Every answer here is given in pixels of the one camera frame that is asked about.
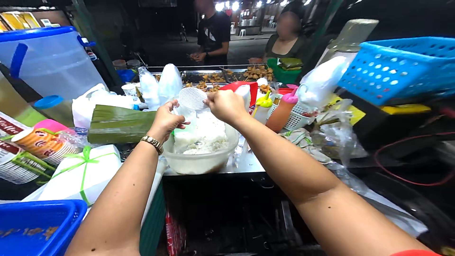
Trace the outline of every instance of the clear plastic bowl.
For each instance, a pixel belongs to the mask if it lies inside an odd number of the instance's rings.
[[[209,154],[176,154],[174,153],[174,135],[163,144],[163,156],[174,171],[180,174],[205,174],[215,172],[226,166],[229,156],[234,152],[238,144],[238,131],[226,124],[226,136],[228,148]]]

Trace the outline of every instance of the white plastic basket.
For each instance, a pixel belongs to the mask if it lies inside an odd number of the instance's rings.
[[[272,95],[270,98],[272,99],[272,102],[276,99],[276,98],[281,98],[283,97],[283,95],[281,94],[274,94]],[[278,107],[278,105],[275,105],[275,104],[272,104],[272,106],[270,107],[269,111],[268,111],[268,117],[267,119],[272,115],[273,111]],[[286,130],[289,130],[289,131],[293,131],[293,130],[296,130],[296,129],[299,129],[299,128],[302,128],[303,126],[305,125],[309,125],[311,124],[313,121],[314,121],[314,117],[312,118],[308,118],[308,117],[304,117],[302,116],[301,114],[299,113],[303,113],[305,112],[300,106],[299,104],[296,104],[293,108],[292,108],[292,112],[291,114],[289,115],[289,119],[288,121],[286,122],[286,124],[284,125],[284,128]]]

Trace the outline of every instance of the red wire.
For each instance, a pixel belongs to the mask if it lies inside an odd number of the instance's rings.
[[[417,183],[417,182],[413,182],[413,181],[410,181],[410,180],[401,178],[400,176],[391,173],[389,170],[387,170],[387,169],[380,163],[380,161],[379,161],[379,159],[378,159],[378,155],[379,155],[379,152],[381,152],[381,151],[384,150],[385,148],[388,148],[388,147],[390,147],[390,146],[393,146],[393,145],[395,145],[395,144],[398,144],[398,143],[401,143],[401,142],[404,142],[404,141],[408,141],[408,140],[415,139],[415,138],[430,137],[430,136],[435,136],[435,135],[450,135],[450,134],[455,134],[455,132],[425,134],[425,135],[413,136],[413,137],[401,139],[401,140],[399,140],[399,141],[395,141],[395,142],[393,142],[393,143],[390,143],[390,144],[385,145],[385,146],[381,147],[380,149],[378,149],[378,150],[374,153],[374,160],[375,160],[376,164],[377,164],[384,172],[386,172],[386,173],[388,173],[388,174],[390,174],[390,175],[394,176],[395,178],[400,179],[400,180],[402,180],[402,181],[405,181],[405,182],[408,182],[408,183],[411,183],[411,184],[414,184],[414,185],[420,185],[420,186],[438,186],[438,185],[442,185],[442,184],[446,183],[447,181],[449,181],[451,178],[453,178],[453,177],[455,176],[455,171],[452,171],[451,173],[449,173],[449,175],[447,175],[445,178],[443,178],[441,181],[438,181],[438,182],[434,182],[434,183],[430,183],[430,184]]]

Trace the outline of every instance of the gold wristwatch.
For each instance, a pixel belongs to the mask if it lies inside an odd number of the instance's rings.
[[[145,135],[144,137],[141,138],[141,140],[150,143],[153,147],[155,147],[158,152],[158,155],[161,155],[163,153],[163,145],[161,145],[161,143],[155,140],[154,138]]]

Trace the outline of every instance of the blue basket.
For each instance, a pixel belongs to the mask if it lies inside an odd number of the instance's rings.
[[[0,205],[0,254],[2,256],[63,255],[87,211],[82,200],[55,200]],[[49,227],[58,226],[46,240]],[[40,228],[37,234],[28,229]],[[13,232],[5,237],[5,232]]]
[[[364,42],[340,87],[375,104],[455,88],[455,39],[416,37]]]

